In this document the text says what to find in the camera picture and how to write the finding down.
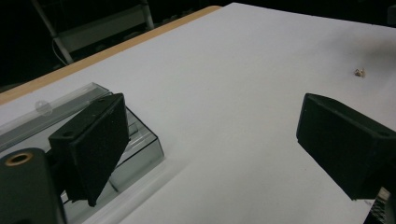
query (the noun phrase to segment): table surface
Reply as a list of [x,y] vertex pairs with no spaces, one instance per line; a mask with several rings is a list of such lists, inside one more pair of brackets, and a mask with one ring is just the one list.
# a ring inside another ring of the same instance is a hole
[[[363,223],[295,137],[304,94],[396,130],[396,30],[231,4],[0,106],[0,124],[96,82],[166,160],[87,223]],[[354,76],[364,68],[366,77]]]

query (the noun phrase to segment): wooden table edge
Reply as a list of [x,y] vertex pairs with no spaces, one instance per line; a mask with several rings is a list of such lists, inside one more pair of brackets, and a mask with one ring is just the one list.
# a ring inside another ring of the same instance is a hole
[[158,35],[161,35],[163,33],[171,31],[171,30],[173,30],[181,25],[184,25],[190,21],[194,21],[198,18],[201,18],[204,15],[207,15],[207,14],[209,14],[213,11],[216,11],[220,8],[221,7],[218,7],[218,6],[211,6],[211,7],[203,8],[201,10],[191,13],[188,16],[180,18],[176,21],[169,22],[163,26],[160,26],[160,27],[152,30],[152,31],[146,32],[146,33],[139,35],[135,38],[124,41],[112,48],[105,49],[101,52],[93,54],[92,56],[90,56],[88,58],[85,58],[78,62],[72,63],[70,65],[67,65],[66,67],[63,67],[63,68],[56,70],[54,72],[51,72],[49,74],[46,74],[43,77],[36,78],[32,81],[26,82],[26,83],[16,87],[14,89],[2,92],[2,93],[0,93],[0,105],[3,105],[3,104],[8,103],[12,100],[15,100],[25,94],[28,94],[29,92],[32,92],[32,91],[38,90],[42,87],[45,87],[52,82],[55,82],[59,79],[67,77],[73,73],[76,73],[79,70],[82,70],[88,66],[95,64],[95,63],[98,63],[98,62],[100,62],[110,56],[113,56],[123,50],[126,50],[126,49],[136,46],[140,43],[148,41],[151,38],[154,38]]

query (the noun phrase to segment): white table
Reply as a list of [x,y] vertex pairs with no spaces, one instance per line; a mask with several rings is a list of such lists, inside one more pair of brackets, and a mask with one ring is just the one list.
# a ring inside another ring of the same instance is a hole
[[[231,4],[0,106],[0,124],[90,82],[123,92],[166,160],[87,223],[359,223],[297,143],[304,94],[396,130],[396,30]],[[366,78],[355,77],[364,67]]]

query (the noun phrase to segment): dark background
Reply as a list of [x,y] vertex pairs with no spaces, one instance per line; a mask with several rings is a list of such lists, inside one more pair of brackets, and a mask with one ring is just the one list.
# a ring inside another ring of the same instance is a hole
[[[39,0],[57,31],[70,29],[89,21],[132,7],[132,0]],[[226,6],[227,0],[148,0],[155,23],[160,23],[187,10],[207,6]],[[245,0],[238,3],[269,7],[278,10],[387,25],[387,8],[396,1],[389,0]],[[63,65],[55,57],[50,33],[29,0],[7,0],[0,3],[1,34],[0,86],[22,83],[43,76]],[[104,40],[106,48],[122,41],[120,37]],[[72,54],[81,59],[98,51],[88,46]]]

